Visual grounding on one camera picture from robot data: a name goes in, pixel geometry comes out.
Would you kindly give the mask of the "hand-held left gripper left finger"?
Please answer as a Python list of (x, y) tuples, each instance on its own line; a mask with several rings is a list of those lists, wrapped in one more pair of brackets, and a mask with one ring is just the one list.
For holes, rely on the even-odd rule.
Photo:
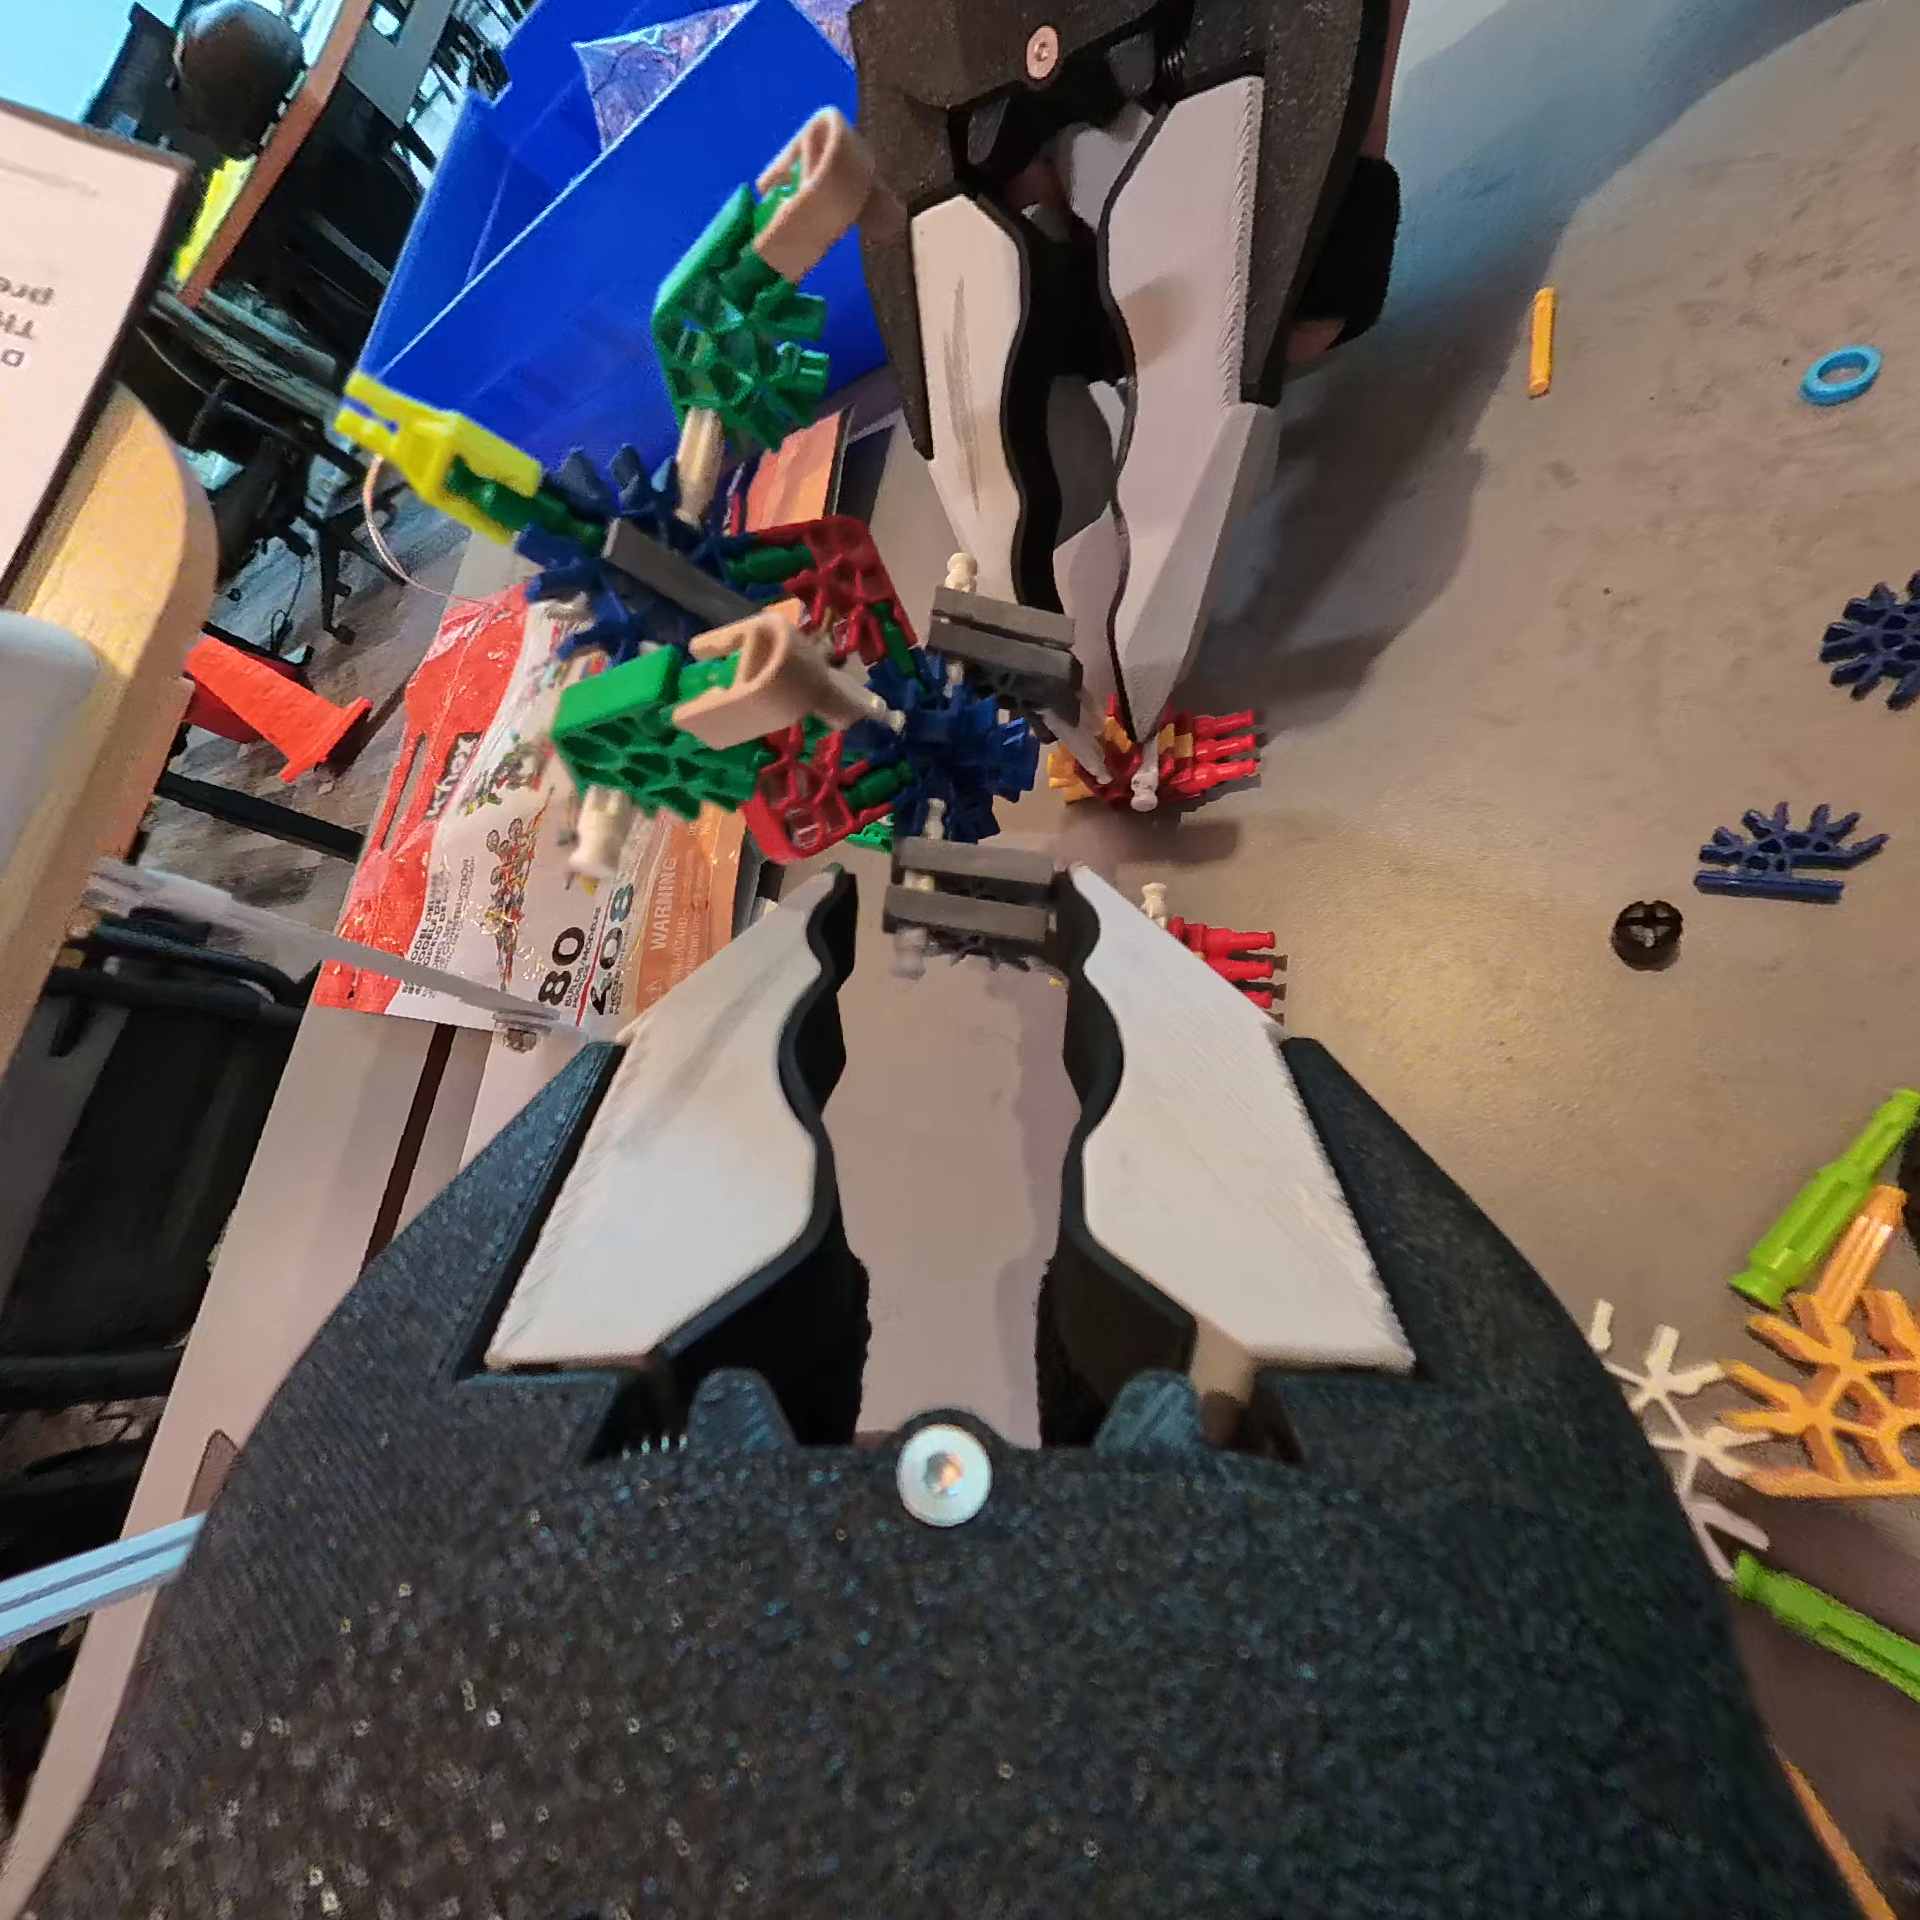
[(629, 1025), (489, 1372), (678, 1361), (821, 1248), (828, 1092), (799, 1041), (836, 1012), (855, 924), (852, 877), (816, 870)]

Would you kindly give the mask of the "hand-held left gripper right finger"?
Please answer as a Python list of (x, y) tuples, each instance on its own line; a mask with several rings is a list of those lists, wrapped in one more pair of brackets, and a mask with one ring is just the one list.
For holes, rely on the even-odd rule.
[(1416, 1357), (1274, 1019), (1093, 868), (1056, 882), (1077, 1098), (1049, 1258), (1049, 1443), (1148, 1373), (1216, 1445), (1287, 1445), (1282, 1378)]

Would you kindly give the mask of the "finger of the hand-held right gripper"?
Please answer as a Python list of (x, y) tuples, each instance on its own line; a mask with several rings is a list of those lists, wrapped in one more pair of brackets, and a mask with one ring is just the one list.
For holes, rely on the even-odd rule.
[(1262, 116), (1263, 85), (1242, 78), (1058, 144), (1122, 377), (1069, 374), (1047, 404), (1054, 582), (1095, 704), (1114, 697), (1130, 733), (1182, 684), (1274, 449), (1277, 413), (1241, 396)]
[(1029, 244), (1009, 217), (953, 197), (914, 216), (910, 250), (929, 483), (977, 588), (999, 602), (1049, 602), (1049, 372), (1029, 309)]

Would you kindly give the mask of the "multicoloured construction toy model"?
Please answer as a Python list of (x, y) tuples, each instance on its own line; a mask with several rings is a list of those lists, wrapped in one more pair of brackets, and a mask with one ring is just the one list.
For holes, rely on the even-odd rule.
[(732, 438), (776, 450), (825, 392), (825, 302), (799, 276), (873, 204), (847, 118), (816, 112), (756, 185), (741, 185), (657, 291), (656, 356), (681, 413), (657, 473), (622, 449), (576, 453), (519, 499), (514, 548), (532, 603), (562, 603), (557, 657), (598, 657), (560, 696), (542, 753), (569, 781), (566, 867), (612, 882), (632, 825), (737, 816), (775, 864), (863, 833), (973, 849), (996, 803), (1037, 777), (1106, 805), (1197, 800), (1256, 765), (1253, 717), (1173, 713), (1135, 737), (1078, 724), (1073, 626), (988, 597), (948, 563), (914, 641), (862, 520), (732, 534), (712, 486)]

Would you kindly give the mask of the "short dark green rod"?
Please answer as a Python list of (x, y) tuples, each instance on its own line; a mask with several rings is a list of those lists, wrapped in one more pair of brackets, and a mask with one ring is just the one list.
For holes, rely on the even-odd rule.
[(532, 538), (536, 544), (560, 544), (564, 550), (598, 557), (607, 540), (607, 521), (578, 512), (550, 486), (521, 493), (502, 477), (473, 469), (463, 458), (453, 458), (439, 505), (446, 516), (495, 544), (521, 544)]

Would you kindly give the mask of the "yellow clip connector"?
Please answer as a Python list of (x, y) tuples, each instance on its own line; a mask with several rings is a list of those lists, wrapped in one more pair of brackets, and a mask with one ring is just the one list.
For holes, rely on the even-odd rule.
[(517, 496), (542, 486), (536, 460), (476, 421), (385, 388), (365, 370), (342, 384), (334, 429), (350, 445), (398, 469), (432, 500), (449, 496), (460, 465), (471, 480), (500, 484)]

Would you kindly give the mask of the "lime green rod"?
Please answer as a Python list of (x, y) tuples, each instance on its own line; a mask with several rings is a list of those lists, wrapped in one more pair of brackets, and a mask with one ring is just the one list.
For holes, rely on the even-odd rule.
[(1727, 1288), (1769, 1313), (1823, 1264), (1842, 1229), (1860, 1214), (1882, 1165), (1906, 1142), (1918, 1121), (1918, 1092), (1896, 1089), (1876, 1106), (1863, 1131), (1820, 1169), (1786, 1210), (1745, 1252)]
[(1732, 1561), (1732, 1592), (1776, 1626), (1872, 1673), (1918, 1700), (1918, 1641), (1836, 1601), (1805, 1580), (1770, 1569), (1751, 1549)]

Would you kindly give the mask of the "blue plastic bin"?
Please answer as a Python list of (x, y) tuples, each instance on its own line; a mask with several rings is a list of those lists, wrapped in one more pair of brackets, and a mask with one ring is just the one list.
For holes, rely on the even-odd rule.
[[(616, 134), (580, 48), (721, 11), (709, 50)], [(656, 362), (662, 276), (821, 108), (857, 110), (846, 4), (542, 2), (468, 96), (356, 369), (462, 413), (544, 466), (678, 438)]]

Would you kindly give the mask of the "K'nex instruction bag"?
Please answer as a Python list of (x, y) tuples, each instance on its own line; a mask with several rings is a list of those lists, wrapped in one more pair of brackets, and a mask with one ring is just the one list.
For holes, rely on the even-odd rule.
[(569, 862), (578, 794), (550, 753), (578, 620), (529, 603), (528, 566), (471, 541), (439, 628), (404, 685), (400, 745), (367, 827), (338, 934), (550, 1008), (598, 1037), (657, 1002), (734, 934), (753, 890), (744, 830), (637, 816), (614, 877)]

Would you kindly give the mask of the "white snowflake connector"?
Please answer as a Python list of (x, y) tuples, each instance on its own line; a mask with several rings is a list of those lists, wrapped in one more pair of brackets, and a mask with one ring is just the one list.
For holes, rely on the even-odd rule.
[(1719, 1585), (1732, 1588), (1740, 1557), (1762, 1557), (1769, 1537), (1719, 1497), (1721, 1486), (1745, 1481), (1744, 1450), (1754, 1443), (1751, 1433), (1695, 1408), (1703, 1394), (1725, 1384), (1722, 1370), (1710, 1361), (1682, 1363), (1671, 1326), (1656, 1326), (1638, 1357), (1616, 1357), (1616, 1308), (1604, 1299), (1593, 1304), (1585, 1339), (1661, 1460), (1695, 1547)]

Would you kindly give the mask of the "orange traffic cone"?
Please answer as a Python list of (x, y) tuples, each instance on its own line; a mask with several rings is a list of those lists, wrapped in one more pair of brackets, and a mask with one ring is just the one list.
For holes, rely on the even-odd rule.
[(280, 757), (279, 780), (294, 781), (335, 761), (365, 724), (373, 702), (334, 704), (286, 662), (210, 634), (188, 652), (183, 724), (237, 745), (268, 745)]

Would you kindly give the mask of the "wood-edged desk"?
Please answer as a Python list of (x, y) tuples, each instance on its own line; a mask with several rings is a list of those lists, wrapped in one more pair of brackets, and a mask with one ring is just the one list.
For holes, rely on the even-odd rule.
[(176, 296), (184, 307), (199, 307), (228, 273), (250, 224), (313, 134), (370, 11), (370, 2), (318, 4), (313, 25), (324, 34), (260, 153), (247, 166), (237, 161), (228, 162), (207, 182), (200, 213), (176, 256), (176, 268), (188, 268), (176, 276)]

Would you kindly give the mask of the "large yellow fan connector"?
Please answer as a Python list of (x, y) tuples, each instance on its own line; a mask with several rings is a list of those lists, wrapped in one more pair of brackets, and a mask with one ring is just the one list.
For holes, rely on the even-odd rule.
[(1918, 1499), (1918, 1326), (1894, 1290), (1870, 1288), (1836, 1317), (1809, 1294), (1786, 1314), (1757, 1313), (1745, 1331), (1786, 1366), (1769, 1377), (1725, 1361), (1745, 1405), (1725, 1425), (1791, 1445), (1794, 1459), (1751, 1466), (1744, 1483), (1770, 1499)]

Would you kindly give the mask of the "small blue fan connector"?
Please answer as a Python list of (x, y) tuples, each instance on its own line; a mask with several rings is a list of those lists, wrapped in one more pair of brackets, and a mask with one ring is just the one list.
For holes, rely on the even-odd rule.
[(1879, 582), (1823, 632), (1817, 658), (1852, 700), (1880, 688), (1889, 710), (1918, 704), (1918, 588), (1918, 574), (1902, 590)]
[(1737, 827), (1714, 827), (1700, 846), (1694, 886), (1703, 897), (1836, 905), (1844, 873), (1873, 859), (1886, 844), (1886, 833), (1860, 833), (1857, 811), (1821, 803), (1801, 820), (1786, 803), (1751, 806)]

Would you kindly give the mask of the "printed white board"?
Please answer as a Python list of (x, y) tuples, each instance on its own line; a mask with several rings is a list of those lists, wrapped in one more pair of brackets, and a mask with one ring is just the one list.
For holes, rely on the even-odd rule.
[(194, 166), (2, 102), (2, 590), (12, 593), (159, 284)]

